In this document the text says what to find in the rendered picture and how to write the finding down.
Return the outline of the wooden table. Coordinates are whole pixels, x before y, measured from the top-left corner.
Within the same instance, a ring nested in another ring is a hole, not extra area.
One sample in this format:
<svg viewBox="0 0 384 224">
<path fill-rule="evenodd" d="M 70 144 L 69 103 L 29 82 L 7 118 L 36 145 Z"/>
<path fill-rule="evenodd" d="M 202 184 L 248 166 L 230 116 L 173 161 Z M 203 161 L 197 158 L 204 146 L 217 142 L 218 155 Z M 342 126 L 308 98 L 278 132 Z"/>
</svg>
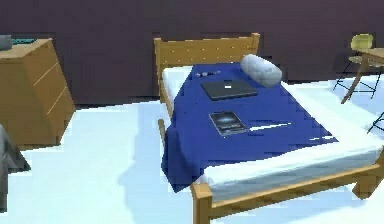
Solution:
<svg viewBox="0 0 384 224">
<path fill-rule="evenodd" d="M 384 48 L 362 49 L 359 50 L 359 53 L 362 56 L 362 62 L 352 85 L 350 86 L 347 94 L 341 101 L 342 104 L 344 104 L 352 96 L 356 86 L 361 80 L 362 75 L 368 72 L 370 62 L 375 62 L 380 65 L 384 65 Z"/>
</svg>

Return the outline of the dark grey laptop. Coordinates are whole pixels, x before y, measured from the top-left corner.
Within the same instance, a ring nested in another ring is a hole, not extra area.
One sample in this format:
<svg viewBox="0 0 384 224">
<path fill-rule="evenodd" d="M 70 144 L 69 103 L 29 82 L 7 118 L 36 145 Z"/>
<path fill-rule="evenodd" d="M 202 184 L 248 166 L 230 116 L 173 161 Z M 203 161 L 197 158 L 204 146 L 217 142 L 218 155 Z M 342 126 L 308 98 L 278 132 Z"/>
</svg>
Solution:
<svg viewBox="0 0 384 224">
<path fill-rule="evenodd" d="M 204 82 L 201 87 L 212 101 L 256 96 L 257 90 L 244 80 Z"/>
</svg>

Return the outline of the grey box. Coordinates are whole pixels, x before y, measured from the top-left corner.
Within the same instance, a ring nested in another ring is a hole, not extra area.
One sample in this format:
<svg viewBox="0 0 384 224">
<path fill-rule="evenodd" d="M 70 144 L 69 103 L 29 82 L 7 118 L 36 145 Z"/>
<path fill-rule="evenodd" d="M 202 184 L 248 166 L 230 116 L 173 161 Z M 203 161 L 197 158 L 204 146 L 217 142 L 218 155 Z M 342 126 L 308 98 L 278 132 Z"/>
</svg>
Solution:
<svg viewBox="0 0 384 224">
<path fill-rule="evenodd" d="M 11 35 L 0 35 L 0 51 L 9 50 L 13 46 Z"/>
</svg>

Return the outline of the wooden bed with white mattress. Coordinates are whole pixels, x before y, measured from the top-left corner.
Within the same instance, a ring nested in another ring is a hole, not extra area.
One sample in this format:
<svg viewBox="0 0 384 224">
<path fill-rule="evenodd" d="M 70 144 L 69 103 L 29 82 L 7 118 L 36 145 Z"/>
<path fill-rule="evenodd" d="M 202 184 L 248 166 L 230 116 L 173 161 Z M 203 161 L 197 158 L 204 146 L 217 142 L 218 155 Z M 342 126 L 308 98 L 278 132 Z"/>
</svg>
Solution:
<svg viewBox="0 0 384 224">
<path fill-rule="evenodd" d="M 257 55 L 260 36 L 154 41 L 159 94 L 167 107 L 168 122 L 160 121 L 159 131 L 165 150 L 165 134 L 171 125 L 174 99 L 187 73 L 196 64 L 237 63 L 248 54 Z M 384 179 L 384 140 L 361 126 L 364 111 L 352 104 L 342 105 L 329 93 L 316 89 L 306 96 L 296 86 L 282 85 L 296 101 L 336 141 L 294 150 L 245 165 L 212 166 L 190 189 L 193 198 L 193 224 L 211 220 L 352 184 L 360 199 L 372 195 Z"/>
</svg>

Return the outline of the blue blanket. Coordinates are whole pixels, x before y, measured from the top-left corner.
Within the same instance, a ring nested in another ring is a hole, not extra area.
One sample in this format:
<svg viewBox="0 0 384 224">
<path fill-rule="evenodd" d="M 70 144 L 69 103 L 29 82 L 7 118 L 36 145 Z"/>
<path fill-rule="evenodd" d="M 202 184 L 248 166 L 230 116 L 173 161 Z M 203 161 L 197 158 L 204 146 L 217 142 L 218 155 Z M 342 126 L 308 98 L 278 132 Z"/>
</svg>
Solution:
<svg viewBox="0 0 384 224">
<path fill-rule="evenodd" d="M 201 84 L 224 80 L 244 80 L 258 94 L 212 101 Z M 247 131 L 221 136 L 209 115 L 223 111 L 234 112 Z M 162 170 L 179 192 L 212 166 L 245 165 L 335 141 L 282 85 L 263 87 L 237 63 L 196 64 L 174 99 Z"/>
</svg>

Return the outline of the wooden chest of drawers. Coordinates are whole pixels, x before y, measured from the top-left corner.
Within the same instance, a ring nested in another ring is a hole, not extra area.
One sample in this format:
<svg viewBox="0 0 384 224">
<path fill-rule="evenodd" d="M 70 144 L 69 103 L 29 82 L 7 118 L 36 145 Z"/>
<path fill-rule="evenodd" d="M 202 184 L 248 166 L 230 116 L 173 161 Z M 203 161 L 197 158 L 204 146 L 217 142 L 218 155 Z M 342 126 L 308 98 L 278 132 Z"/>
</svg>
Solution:
<svg viewBox="0 0 384 224">
<path fill-rule="evenodd" d="M 0 51 L 0 125 L 23 150 L 56 146 L 75 112 L 50 39 Z"/>
</svg>

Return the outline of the white grey pillow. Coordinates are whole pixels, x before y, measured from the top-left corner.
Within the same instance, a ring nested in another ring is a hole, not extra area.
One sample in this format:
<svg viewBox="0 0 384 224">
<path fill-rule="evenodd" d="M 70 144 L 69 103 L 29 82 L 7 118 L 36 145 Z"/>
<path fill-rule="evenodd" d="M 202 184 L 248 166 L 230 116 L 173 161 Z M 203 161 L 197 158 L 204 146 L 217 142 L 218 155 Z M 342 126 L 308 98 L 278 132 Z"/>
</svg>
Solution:
<svg viewBox="0 0 384 224">
<path fill-rule="evenodd" d="M 240 61 L 240 68 L 254 81 L 264 87 L 273 87 L 282 80 L 282 71 L 272 62 L 254 54 L 248 54 Z"/>
</svg>

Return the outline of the black chair legs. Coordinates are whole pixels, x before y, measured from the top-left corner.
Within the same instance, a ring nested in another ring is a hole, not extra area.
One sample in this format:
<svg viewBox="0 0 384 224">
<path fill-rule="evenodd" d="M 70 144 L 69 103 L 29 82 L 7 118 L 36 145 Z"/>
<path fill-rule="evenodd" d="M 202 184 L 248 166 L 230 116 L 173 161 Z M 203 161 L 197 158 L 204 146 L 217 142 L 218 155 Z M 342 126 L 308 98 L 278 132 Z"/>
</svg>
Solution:
<svg viewBox="0 0 384 224">
<path fill-rule="evenodd" d="M 370 133 L 373 128 L 377 128 L 377 129 L 379 129 L 381 131 L 384 131 L 384 127 L 381 127 L 379 125 L 379 123 L 382 122 L 382 121 L 384 121 L 384 111 L 380 114 L 380 116 L 375 121 L 373 121 L 373 123 L 370 126 L 370 128 L 368 129 L 367 133 Z"/>
</svg>

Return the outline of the yellow chair with black legs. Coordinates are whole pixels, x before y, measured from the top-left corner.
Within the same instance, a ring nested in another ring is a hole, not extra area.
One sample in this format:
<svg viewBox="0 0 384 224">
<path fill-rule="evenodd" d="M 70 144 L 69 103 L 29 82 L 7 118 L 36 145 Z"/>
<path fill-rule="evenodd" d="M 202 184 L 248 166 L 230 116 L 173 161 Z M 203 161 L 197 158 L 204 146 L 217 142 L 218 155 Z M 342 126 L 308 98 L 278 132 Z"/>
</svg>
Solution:
<svg viewBox="0 0 384 224">
<path fill-rule="evenodd" d="M 341 86 L 344 89 L 346 89 L 347 92 L 348 92 L 350 87 L 347 87 L 347 86 L 345 86 L 343 84 L 343 81 L 346 78 L 346 76 L 348 74 L 352 74 L 352 71 L 349 71 L 348 68 L 352 64 L 358 64 L 359 67 L 360 67 L 361 62 L 362 62 L 362 56 L 359 53 L 359 50 L 374 48 L 373 47 L 373 36 L 371 34 L 357 34 L 357 35 L 354 35 L 352 37 L 352 39 L 351 39 L 351 42 L 350 42 L 350 48 L 355 52 L 355 54 L 348 58 L 348 64 L 344 68 L 344 70 L 340 73 L 340 76 L 338 77 L 338 79 L 336 81 L 336 84 L 334 85 L 333 89 L 336 89 L 337 86 Z M 360 80 L 359 83 L 361 83 L 363 86 L 366 87 L 366 90 L 363 90 L 363 93 L 371 93 L 371 95 L 374 96 L 375 93 L 376 93 L 377 85 L 379 83 L 381 74 L 382 74 L 382 72 L 384 70 L 384 65 L 380 65 L 380 64 L 375 63 L 375 62 L 370 62 L 369 63 L 369 68 L 368 68 L 368 72 L 364 73 L 364 74 L 368 74 L 370 69 L 374 69 L 375 70 L 375 75 L 377 76 L 375 85 L 374 86 L 369 86 L 368 84 L 362 82 L 361 80 Z"/>
</svg>

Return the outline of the dark book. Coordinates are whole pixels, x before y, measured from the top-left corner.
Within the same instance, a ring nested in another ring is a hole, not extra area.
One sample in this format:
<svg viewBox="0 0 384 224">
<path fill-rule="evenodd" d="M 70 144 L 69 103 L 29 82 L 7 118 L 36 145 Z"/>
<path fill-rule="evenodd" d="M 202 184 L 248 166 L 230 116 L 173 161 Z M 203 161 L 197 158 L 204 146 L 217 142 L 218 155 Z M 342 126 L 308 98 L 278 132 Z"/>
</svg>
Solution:
<svg viewBox="0 0 384 224">
<path fill-rule="evenodd" d="M 247 127 L 234 112 L 215 112 L 211 113 L 209 117 L 221 136 L 244 133 L 247 131 Z"/>
</svg>

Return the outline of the grey metal garbage can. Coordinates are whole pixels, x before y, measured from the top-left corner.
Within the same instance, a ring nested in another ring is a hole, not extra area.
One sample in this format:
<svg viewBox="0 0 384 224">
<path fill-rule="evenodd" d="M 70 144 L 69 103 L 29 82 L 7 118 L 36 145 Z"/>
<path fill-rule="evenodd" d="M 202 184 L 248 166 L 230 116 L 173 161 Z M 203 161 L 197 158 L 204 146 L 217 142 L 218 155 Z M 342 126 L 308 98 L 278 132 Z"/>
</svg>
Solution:
<svg viewBox="0 0 384 224">
<path fill-rule="evenodd" d="M 8 175 L 30 170 L 19 148 L 0 124 L 0 214 L 7 211 Z"/>
</svg>

